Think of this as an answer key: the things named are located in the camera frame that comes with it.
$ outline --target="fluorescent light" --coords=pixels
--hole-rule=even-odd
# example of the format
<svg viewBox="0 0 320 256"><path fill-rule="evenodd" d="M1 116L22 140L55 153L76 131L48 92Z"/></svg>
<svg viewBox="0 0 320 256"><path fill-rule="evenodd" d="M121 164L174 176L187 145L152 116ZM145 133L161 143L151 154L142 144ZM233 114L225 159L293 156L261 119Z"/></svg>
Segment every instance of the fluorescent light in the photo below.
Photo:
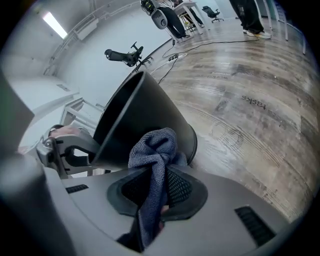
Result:
<svg viewBox="0 0 320 256"><path fill-rule="evenodd" d="M44 21L48 23L48 25L53 28L55 32L58 33L62 39L64 39L67 36L67 32L60 26L59 22L55 19L55 17L51 14L51 12L48 12L44 17Z"/></svg>

